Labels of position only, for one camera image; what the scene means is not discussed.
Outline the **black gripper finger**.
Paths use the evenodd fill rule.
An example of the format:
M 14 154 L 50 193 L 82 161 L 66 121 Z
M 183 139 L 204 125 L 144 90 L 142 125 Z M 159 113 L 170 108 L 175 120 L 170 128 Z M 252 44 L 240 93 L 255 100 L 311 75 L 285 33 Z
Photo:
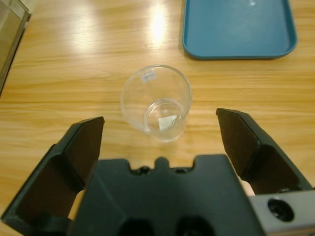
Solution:
M 79 121 L 46 152 L 1 221 L 19 233 L 66 233 L 77 194 L 99 159 L 103 117 Z
M 312 190 L 286 153 L 247 113 L 218 108 L 225 152 L 255 194 Z

